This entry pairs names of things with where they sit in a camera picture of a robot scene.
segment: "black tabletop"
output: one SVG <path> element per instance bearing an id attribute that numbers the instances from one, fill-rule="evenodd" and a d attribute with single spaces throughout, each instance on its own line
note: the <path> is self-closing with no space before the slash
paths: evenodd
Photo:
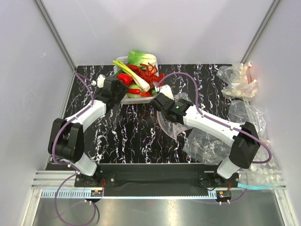
<path id="1" fill-rule="evenodd" d="M 220 66 L 222 65 L 159 65 L 159 72 L 187 72 L 193 76 L 198 85 L 199 106 L 209 113 L 228 119 L 230 101 L 221 92 L 225 83 L 216 76 Z M 112 65 L 79 66 L 77 72 L 93 80 L 99 74 L 114 75 Z M 167 78 L 165 84 L 171 86 L 174 95 L 186 92 L 195 101 L 195 88 L 189 78 L 176 75 Z M 87 90 L 75 79 L 65 117 L 75 114 L 89 101 Z M 161 130 L 156 111 L 149 104 L 119 104 L 86 130 L 85 152 L 97 163 L 196 162 L 182 150 L 188 135 L 189 131 L 180 134 L 177 141 L 171 139 Z"/>

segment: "purple tube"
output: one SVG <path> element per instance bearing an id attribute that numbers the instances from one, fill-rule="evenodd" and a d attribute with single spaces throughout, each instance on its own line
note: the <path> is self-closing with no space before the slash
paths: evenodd
<path id="1" fill-rule="evenodd" d="M 72 178 L 72 177 L 74 177 L 74 176 L 76 176 L 76 174 L 73 174 L 73 175 L 71 175 L 70 177 L 68 177 L 67 179 L 65 179 L 65 180 L 61 183 L 61 185 L 58 187 L 57 192 L 55 193 L 55 212 L 56 212 L 56 214 L 57 214 L 57 217 L 58 217 L 64 224 L 66 224 L 66 225 L 68 225 L 68 226 L 78 226 L 78 225 L 69 224 L 68 222 L 66 222 L 66 221 L 61 217 L 61 215 L 60 215 L 60 213 L 58 212 L 58 209 L 57 209 L 56 200 L 57 200 L 58 192 L 60 191 L 60 189 L 62 188 L 62 186 L 64 185 L 64 183 L 66 183 L 67 180 L 69 180 L 70 178 Z M 91 224 L 92 221 L 94 220 L 95 215 L 96 215 L 96 205 L 95 205 L 93 202 L 92 202 L 91 204 L 92 204 L 93 207 L 94 207 L 94 213 L 93 213 L 93 216 L 92 216 L 91 220 L 90 220 L 88 223 L 86 223 L 86 224 L 84 224 L 84 225 L 79 225 L 79 226 L 88 226 L 88 225 Z"/>
<path id="2" fill-rule="evenodd" d="M 176 74 L 182 74 L 182 75 L 185 75 L 185 76 L 189 77 L 189 78 L 193 81 L 193 84 L 194 84 L 194 87 L 195 87 L 195 90 L 196 90 L 196 102 L 195 102 L 195 106 L 196 106 L 197 112 L 198 112 L 200 115 L 203 115 L 203 113 L 201 112 L 201 110 L 200 110 L 200 108 L 199 108 L 199 106 L 198 106 L 198 86 L 197 86 L 196 81 L 193 79 L 193 77 L 192 77 L 191 75 L 189 75 L 189 74 L 187 74 L 187 73 L 184 73 L 184 72 L 173 72 L 173 73 L 170 73 L 170 74 L 164 76 L 164 78 L 161 79 L 161 81 L 158 82 L 157 87 L 159 87 L 159 85 L 160 85 L 166 78 L 168 78 L 168 77 L 171 76 L 171 75 L 176 75 Z M 216 120 L 216 119 L 214 119 L 214 118 L 211 118 L 210 116 L 208 116 L 208 115 L 206 115 L 206 114 L 204 115 L 204 117 L 206 117 L 207 119 L 210 119 L 210 120 L 212 120 L 212 121 L 214 121 L 214 122 L 216 122 L 216 123 L 218 123 L 218 124 L 220 124 L 220 125 L 223 125 L 223 126 L 225 126 L 225 127 L 227 127 L 227 128 L 231 128 L 230 125 L 228 125 L 228 124 L 226 124 L 226 123 L 223 123 L 223 122 L 221 122 L 221 121 L 218 121 L 218 120 Z M 268 163 L 268 162 L 272 159 L 272 152 L 271 152 L 271 150 L 270 150 L 269 147 L 268 147 L 265 143 L 263 143 L 260 139 L 254 137 L 253 135 L 251 135 L 251 134 L 249 134 L 249 133 L 247 133 L 247 132 L 245 132 L 245 131 L 243 131 L 243 130 L 241 130 L 241 129 L 238 129 L 238 128 L 233 128 L 233 129 L 234 129 L 235 131 L 238 131 L 238 132 L 240 132 L 240 133 L 243 133 L 243 134 L 247 135 L 248 137 L 252 138 L 253 140 L 255 140 L 256 142 L 258 142 L 259 144 L 261 144 L 261 145 L 267 150 L 267 152 L 268 152 L 268 154 L 269 154 L 269 157 L 268 157 L 267 160 L 265 160 L 265 161 L 253 161 L 252 163 L 255 163 L 255 164 L 264 164 L 264 163 Z"/>
<path id="3" fill-rule="evenodd" d="M 82 74 L 80 74 L 80 73 L 75 72 L 75 75 L 77 75 L 77 77 L 79 76 L 79 77 L 81 77 L 82 79 L 87 80 L 87 81 L 90 82 L 90 83 L 93 82 L 92 80 L 88 79 L 86 76 L 84 76 L 84 75 L 82 75 Z"/>

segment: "red chili pepper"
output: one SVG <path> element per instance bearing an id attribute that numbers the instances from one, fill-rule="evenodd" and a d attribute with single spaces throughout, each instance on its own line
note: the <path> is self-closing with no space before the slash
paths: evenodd
<path id="1" fill-rule="evenodd" d="M 126 86 L 132 85 L 133 78 L 131 76 L 129 76 L 128 74 L 119 74 L 117 76 L 117 79 L 121 80 L 123 82 L 123 84 L 125 84 Z"/>
<path id="2" fill-rule="evenodd" d="M 150 92 L 142 92 L 142 93 L 140 93 L 140 95 L 142 97 L 152 97 L 152 94 Z"/>
<path id="3" fill-rule="evenodd" d="M 128 93 L 131 93 L 131 94 L 141 94 L 141 91 L 139 89 L 129 89 Z"/>

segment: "clear plastic bag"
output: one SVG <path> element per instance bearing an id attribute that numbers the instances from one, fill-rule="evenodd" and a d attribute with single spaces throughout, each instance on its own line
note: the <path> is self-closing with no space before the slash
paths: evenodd
<path id="1" fill-rule="evenodd" d="M 258 133 L 258 137 L 266 139 L 266 121 L 261 109 L 253 105 L 245 106 L 241 100 L 232 100 L 229 108 L 229 119 L 232 122 L 244 124 L 246 121 L 252 123 Z"/>
<path id="2" fill-rule="evenodd" d="M 189 99 L 187 93 L 180 93 L 180 94 L 177 94 L 174 96 L 174 100 L 176 102 L 179 99 L 191 101 Z M 193 128 L 191 126 L 182 125 L 180 123 L 178 123 L 178 124 L 171 123 L 171 122 L 165 120 L 162 113 L 158 112 L 158 111 L 157 111 L 157 119 L 158 119 L 158 123 L 159 123 L 161 129 L 174 140 L 177 140 L 177 136 L 180 133 Z"/>
<path id="3" fill-rule="evenodd" d="M 235 64 L 233 66 L 222 66 L 217 72 L 217 76 L 228 84 L 225 88 L 222 89 L 224 97 L 227 99 L 233 98 L 244 98 L 245 100 L 252 100 L 258 91 L 258 82 L 257 80 L 251 79 L 250 83 L 248 81 L 248 69 L 250 63 Z"/>
<path id="4" fill-rule="evenodd" d="M 268 157 L 267 151 L 261 146 L 254 158 L 254 161 L 264 161 Z M 252 186 L 266 186 L 266 188 L 284 185 L 282 171 L 275 159 L 264 164 L 251 164 L 249 169 L 239 170 L 239 183 L 247 185 L 249 189 Z"/>
<path id="5" fill-rule="evenodd" d="M 207 165 L 217 165 L 230 154 L 231 148 L 220 139 L 194 128 L 183 147 L 191 158 Z"/>

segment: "white enclosure wall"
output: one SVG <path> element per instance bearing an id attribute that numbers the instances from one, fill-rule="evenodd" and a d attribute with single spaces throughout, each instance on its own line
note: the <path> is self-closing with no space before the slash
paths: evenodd
<path id="1" fill-rule="evenodd" d="M 282 1 L 252 55 L 260 92 L 255 105 L 266 110 L 272 148 L 285 173 L 295 213 L 301 222 L 301 2 Z"/>
<path id="2" fill-rule="evenodd" d="M 131 49 L 161 64 L 239 62 L 272 0 L 43 0 L 77 65 Z"/>
<path id="3" fill-rule="evenodd" d="M 32 0 L 0 1 L 1 225 L 21 225 L 72 72 Z"/>

